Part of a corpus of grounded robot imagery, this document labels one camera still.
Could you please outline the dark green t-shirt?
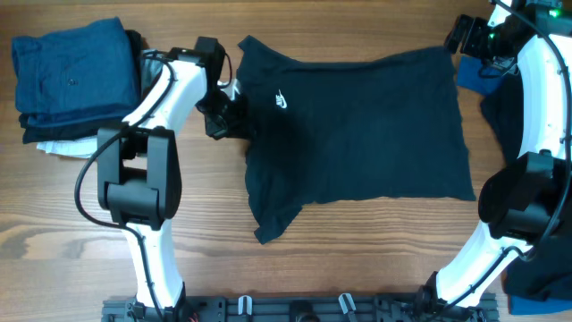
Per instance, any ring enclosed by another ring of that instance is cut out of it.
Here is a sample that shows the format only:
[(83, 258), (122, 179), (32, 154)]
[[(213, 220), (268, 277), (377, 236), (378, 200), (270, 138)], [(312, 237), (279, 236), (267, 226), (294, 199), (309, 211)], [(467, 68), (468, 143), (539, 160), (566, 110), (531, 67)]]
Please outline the dark green t-shirt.
[(359, 63), (304, 63), (253, 37), (240, 49), (253, 127), (245, 183), (259, 242), (279, 238), (312, 203), (475, 199), (445, 48)]

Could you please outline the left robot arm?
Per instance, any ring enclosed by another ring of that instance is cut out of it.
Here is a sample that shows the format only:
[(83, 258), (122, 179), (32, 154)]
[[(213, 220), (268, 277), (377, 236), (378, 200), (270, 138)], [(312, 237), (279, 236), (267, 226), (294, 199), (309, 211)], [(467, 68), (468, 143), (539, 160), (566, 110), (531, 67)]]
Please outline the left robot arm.
[(138, 290), (125, 304), (126, 320), (190, 321), (172, 242), (182, 194), (176, 136), (197, 109), (208, 137), (246, 139), (247, 103), (236, 80), (219, 81), (231, 60), (218, 43), (144, 57), (162, 65), (154, 84), (119, 127), (97, 135), (98, 202), (110, 226), (124, 232), (136, 270)]

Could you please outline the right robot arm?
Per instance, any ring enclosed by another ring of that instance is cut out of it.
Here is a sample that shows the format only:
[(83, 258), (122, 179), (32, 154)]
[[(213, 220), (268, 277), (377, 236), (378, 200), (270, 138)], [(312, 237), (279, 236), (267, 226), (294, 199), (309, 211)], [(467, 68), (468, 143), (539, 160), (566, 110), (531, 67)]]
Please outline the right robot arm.
[(446, 47), (520, 79), (505, 109), (517, 156), (483, 186), (479, 223), (416, 294), (432, 316), (474, 309), (502, 276), (507, 294), (571, 298), (571, 14), (558, 1), (499, 1), (488, 20), (458, 17)]

